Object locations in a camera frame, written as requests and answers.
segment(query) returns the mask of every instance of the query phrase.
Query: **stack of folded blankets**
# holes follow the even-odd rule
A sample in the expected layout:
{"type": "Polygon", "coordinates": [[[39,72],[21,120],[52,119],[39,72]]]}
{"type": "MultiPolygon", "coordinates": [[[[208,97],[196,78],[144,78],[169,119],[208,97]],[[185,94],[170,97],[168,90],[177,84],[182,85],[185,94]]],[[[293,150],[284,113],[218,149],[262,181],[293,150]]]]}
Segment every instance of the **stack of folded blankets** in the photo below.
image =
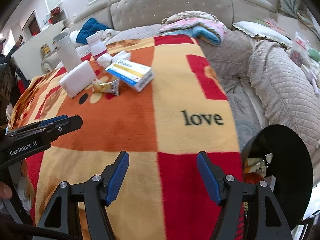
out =
{"type": "Polygon", "coordinates": [[[223,42],[227,31],[227,27],[214,15],[201,11],[177,13],[164,19],[162,23],[166,25],[160,29],[161,35],[185,34],[215,46],[223,42]]]}

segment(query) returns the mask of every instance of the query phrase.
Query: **blue towel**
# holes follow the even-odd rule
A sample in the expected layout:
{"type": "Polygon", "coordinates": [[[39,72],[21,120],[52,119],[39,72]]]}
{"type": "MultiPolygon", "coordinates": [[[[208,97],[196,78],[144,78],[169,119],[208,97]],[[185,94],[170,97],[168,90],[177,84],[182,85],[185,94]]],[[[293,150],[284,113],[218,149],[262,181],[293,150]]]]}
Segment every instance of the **blue towel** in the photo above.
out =
{"type": "Polygon", "coordinates": [[[214,34],[213,32],[207,30],[206,28],[202,26],[194,26],[189,29],[183,29],[183,30],[173,30],[173,31],[168,31],[162,34],[162,36],[165,35],[176,35],[176,34],[185,34],[188,35],[192,38],[200,38],[212,45],[220,45],[221,40],[220,38],[214,34]]]}
{"type": "Polygon", "coordinates": [[[95,18],[90,18],[82,26],[82,29],[80,30],[76,38],[76,42],[82,43],[82,44],[88,44],[87,38],[89,36],[95,34],[97,31],[105,31],[106,29],[110,29],[110,28],[98,22],[95,18]]]}

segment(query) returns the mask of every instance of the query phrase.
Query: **green ball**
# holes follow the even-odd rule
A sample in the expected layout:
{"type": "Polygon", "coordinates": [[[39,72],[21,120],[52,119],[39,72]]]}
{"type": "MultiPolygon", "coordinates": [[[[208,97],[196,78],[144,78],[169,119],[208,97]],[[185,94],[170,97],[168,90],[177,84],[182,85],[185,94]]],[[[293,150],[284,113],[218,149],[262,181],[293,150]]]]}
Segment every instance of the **green ball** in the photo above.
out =
{"type": "Polygon", "coordinates": [[[308,53],[309,53],[309,57],[311,57],[313,60],[315,60],[316,62],[320,61],[320,54],[317,50],[312,48],[312,49],[309,49],[308,53]]]}

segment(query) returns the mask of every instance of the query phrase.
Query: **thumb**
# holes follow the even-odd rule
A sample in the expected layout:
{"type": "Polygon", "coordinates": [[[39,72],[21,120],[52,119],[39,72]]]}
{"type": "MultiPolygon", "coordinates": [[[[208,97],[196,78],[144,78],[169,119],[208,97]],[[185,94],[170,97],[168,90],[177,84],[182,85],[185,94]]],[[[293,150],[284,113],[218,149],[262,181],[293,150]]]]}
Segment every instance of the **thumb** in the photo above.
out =
{"type": "Polygon", "coordinates": [[[12,197],[12,191],[10,187],[3,182],[0,182],[0,197],[1,198],[11,198],[12,197]]]}

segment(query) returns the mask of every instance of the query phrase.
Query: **black bucket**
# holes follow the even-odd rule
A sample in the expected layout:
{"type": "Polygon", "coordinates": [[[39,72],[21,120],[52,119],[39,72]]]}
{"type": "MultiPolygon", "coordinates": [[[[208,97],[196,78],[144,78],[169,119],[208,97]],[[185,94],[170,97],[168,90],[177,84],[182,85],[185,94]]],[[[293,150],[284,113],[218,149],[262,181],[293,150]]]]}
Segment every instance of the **black bucket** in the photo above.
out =
{"type": "Polygon", "coordinates": [[[293,230],[301,221],[310,201],[313,169],[307,147],[301,138],[284,125],[270,125],[244,147],[241,159],[264,157],[272,153],[267,176],[275,176],[274,195],[293,230]]]}

